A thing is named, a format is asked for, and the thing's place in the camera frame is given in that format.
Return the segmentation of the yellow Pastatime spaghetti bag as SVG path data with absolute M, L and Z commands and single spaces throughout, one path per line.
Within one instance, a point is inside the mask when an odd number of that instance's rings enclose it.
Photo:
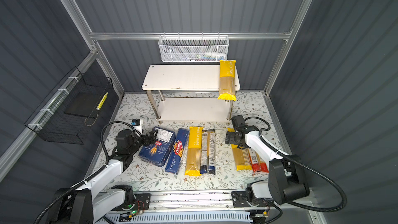
M 248 149 L 240 149 L 237 145 L 231 144 L 234 162 L 237 171 L 252 170 Z
M 219 100 L 236 101 L 235 60 L 220 61 Z

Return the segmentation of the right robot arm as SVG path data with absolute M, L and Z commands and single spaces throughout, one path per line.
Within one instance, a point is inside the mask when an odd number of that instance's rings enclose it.
M 309 196 L 304 169 L 288 160 L 294 156 L 281 151 L 263 137 L 262 133 L 271 129 L 267 121 L 242 115 L 232 117 L 231 121 L 234 130 L 226 134 L 226 144 L 254 150 L 268 168 L 268 181 L 257 181 L 247 186 L 250 200 L 274 200 L 282 205 Z

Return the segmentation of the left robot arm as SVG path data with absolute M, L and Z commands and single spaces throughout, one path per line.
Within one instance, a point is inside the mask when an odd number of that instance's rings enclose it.
M 48 224 L 94 224 L 115 208 L 138 211 L 140 205 L 131 186 L 116 185 L 104 194 L 101 190 L 126 171 L 141 147 L 155 144 L 157 135 L 158 130 L 145 135 L 134 127 L 120 131 L 116 137 L 117 145 L 105 164 L 72 187 L 59 189 L 35 223 L 46 217 Z

